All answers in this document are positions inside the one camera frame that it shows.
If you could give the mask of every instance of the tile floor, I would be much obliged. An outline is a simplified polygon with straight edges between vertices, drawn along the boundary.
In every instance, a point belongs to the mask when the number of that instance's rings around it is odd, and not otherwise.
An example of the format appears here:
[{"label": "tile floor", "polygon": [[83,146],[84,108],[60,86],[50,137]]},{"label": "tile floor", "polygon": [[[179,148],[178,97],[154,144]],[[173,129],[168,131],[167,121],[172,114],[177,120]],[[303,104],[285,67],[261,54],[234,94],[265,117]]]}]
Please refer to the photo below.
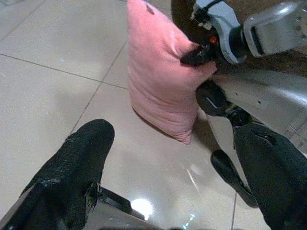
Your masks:
[{"label": "tile floor", "polygon": [[[170,17],[169,0],[151,3]],[[122,0],[0,4],[0,218],[72,131],[104,118],[116,137],[102,186],[150,201],[149,222],[181,227],[193,214],[190,230],[268,230],[211,166],[205,116],[184,145],[132,111],[125,11]]]}]

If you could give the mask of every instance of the glossy floor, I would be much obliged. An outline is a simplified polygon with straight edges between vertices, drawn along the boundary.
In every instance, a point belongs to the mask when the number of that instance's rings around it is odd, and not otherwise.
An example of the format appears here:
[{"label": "glossy floor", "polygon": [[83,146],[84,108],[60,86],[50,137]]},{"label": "glossy floor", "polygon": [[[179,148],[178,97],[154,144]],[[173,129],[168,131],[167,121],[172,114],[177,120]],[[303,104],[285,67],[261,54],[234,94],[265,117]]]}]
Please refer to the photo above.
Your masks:
[{"label": "glossy floor", "polygon": [[[151,2],[170,17],[170,1]],[[211,166],[218,147],[204,115],[184,145],[132,111],[125,11],[122,0],[0,5],[0,218],[73,130],[104,118],[116,136],[102,186],[130,201],[147,200],[149,222],[268,229]]]}]

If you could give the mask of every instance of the pink pillow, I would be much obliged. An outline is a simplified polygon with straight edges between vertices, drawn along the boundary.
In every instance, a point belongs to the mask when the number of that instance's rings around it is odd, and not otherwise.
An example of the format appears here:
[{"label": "pink pillow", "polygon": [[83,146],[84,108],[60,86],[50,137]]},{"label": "pink pillow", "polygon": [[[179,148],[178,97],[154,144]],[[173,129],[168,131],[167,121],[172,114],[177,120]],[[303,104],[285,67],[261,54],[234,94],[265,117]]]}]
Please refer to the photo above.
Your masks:
[{"label": "pink pillow", "polygon": [[198,47],[165,15],[142,0],[128,0],[129,92],[133,109],[145,120],[189,144],[198,114],[195,91],[215,71],[180,64]]}]

